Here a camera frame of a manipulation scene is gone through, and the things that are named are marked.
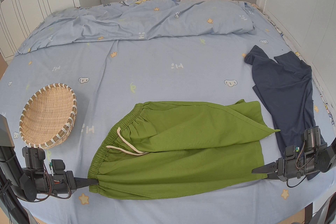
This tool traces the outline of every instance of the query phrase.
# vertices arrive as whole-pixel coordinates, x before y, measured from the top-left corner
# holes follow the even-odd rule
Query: white headboard
[[[336,111],[336,0],[258,0],[276,26],[312,67]]]

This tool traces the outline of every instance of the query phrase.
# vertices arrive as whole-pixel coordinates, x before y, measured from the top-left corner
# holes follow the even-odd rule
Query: drawstring
[[[143,156],[143,155],[146,155],[146,154],[148,154],[149,152],[145,152],[145,151],[139,151],[139,150],[137,150],[132,144],[130,144],[129,142],[127,142],[126,140],[125,140],[125,138],[123,138],[122,136],[121,136],[121,134],[120,134],[120,127],[118,128],[118,130],[117,130],[117,134],[118,134],[118,136],[121,138],[121,140],[123,140],[123,142],[126,144],[126,145],[128,145],[131,149],[133,149],[134,151],[136,151],[137,153],[133,153],[133,152],[131,152],[131,151],[127,151],[127,150],[124,150],[124,149],[122,149],[122,148],[120,148],[120,147],[116,147],[116,146],[106,146],[107,148],[114,148],[114,149],[117,149],[117,150],[119,150],[119,151],[122,151],[122,152],[125,152],[126,154],[130,154],[130,155],[134,155],[134,156]]]

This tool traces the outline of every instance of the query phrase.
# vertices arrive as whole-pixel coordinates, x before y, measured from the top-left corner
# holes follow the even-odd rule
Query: wicker basket
[[[67,85],[43,87],[24,106],[19,131],[31,147],[51,148],[64,142],[75,123],[77,100]]]

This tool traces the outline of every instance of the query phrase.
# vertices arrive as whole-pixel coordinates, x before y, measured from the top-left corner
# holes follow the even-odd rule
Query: light blue bed sheet
[[[7,118],[18,153],[26,146],[15,134],[22,109],[36,91],[50,83],[72,87],[78,113],[69,138],[47,150],[46,161],[63,159],[66,170],[86,177],[110,128],[136,103],[258,101],[244,54],[254,45],[271,58],[290,50],[263,15],[244,2],[134,2],[52,14],[23,43],[0,81],[0,113]],[[330,144],[335,135],[315,85],[313,99],[318,107],[316,123]],[[261,107],[265,123],[273,128],[271,115]],[[261,140],[261,145],[265,163],[281,156],[274,134]],[[18,159],[25,167],[21,154]],[[293,189],[280,181],[258,180],[151,201],[114,200],[82,188],[69,200],[50,197],[23,205],[48,224],[270,224],[316,200],[334,184],[334,178],[335,170],[331,170]]]

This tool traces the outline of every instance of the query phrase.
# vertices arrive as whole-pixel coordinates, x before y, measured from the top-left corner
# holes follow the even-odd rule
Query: green pants
[[[89,190],[115,199],[163,199],[265,178],[251,170],[264,165],[259,140],[275,131],[257,101],[139,103],[96,152],[88,177],[99,185]]]

